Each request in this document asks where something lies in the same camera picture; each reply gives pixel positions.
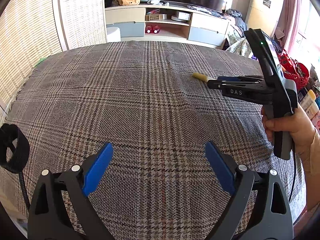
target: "pink curtain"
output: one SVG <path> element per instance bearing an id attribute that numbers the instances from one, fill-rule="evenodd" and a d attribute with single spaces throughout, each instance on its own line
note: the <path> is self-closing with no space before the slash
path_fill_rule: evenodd
<path id="1" fill-rule="evenodd" d="M 293 47 L 296 41 L 296 35 L 299 28 L 301 0 L 284 0 L 283 9 L 279 22 L 283 22 L 283 37 L 284 49 L 288 52 L 293 52 Z"/>

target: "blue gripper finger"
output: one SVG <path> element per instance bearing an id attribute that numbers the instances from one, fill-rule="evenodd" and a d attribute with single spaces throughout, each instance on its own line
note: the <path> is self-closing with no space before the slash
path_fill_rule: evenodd
<path id="1" fill-rule="evenodd" d="M 113 156 L 112 144 L 105 144 L 97 155 L 98 157 L 95 159 L 94 163 L 84 176 L 84 185 L 82 191 L 86 196 L 97 189 L 104 172 L 108 168 Z"/>
<path id="2" fill-rule="evenodd" d="M 216 174 L 222 189 L 233 195 L 236 191 L 234 182 L 237 164 L 232 156 L 222 153 L 213 142 L 206 144 L 205 156 Z"/>

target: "plaid blanket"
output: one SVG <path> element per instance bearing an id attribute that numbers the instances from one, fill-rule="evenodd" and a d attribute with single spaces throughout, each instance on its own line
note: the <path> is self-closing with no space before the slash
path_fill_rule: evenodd
<path id="1" fill-rule="evenodd" d="M 224 98 L 193 72 L 248 75 L 260 74 L 260 67 L 222 50 L 151 41 L 73 49 L 40 63 L 7 118 L 30 143 L 29 197 L 43 169 L 65 171 L 111 142 L 113 159 L 89 199 L 114 237 L 204 239 L 230 199 L 204 156 L 210 140 L 252 170 L 278 170 L 289 195 L 293 162 L 272 154 L 261 106 Z M 304 184 L 297 163 L 293 198 Z M 18 178 L 0 173 L 4 192 L 27 215 Z M 64 199 L 81 231 L 67 194 Z"/>

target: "human hand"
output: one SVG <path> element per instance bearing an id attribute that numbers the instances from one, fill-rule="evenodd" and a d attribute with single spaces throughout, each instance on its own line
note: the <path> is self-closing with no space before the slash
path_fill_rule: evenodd
<path id="1" fill-rule="evenodd" d="M 273 132 L 275 131 L 290 132 L 295 143 L 296 153 L 300 155 L 302 161 L 309 159 L 310 146 L 314 140 L 316 130 L 300 105 L 294 110 L 294 115 L 291 116 L 268 120 L 263 107 L 261 109 L 261 114 L 262 124 L 268 137 L 268 141 L 273 141 Z"/>

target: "window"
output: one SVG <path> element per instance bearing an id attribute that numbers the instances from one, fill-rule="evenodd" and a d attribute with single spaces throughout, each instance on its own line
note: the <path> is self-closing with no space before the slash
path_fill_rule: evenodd
<path id="1" fill-rule="evenodd" d="M 320 73 L 320 16 L 310 0 L 302 0 L 299 29 L 294 46 L 295 58 L 308 69 L 311 64 Z"/>

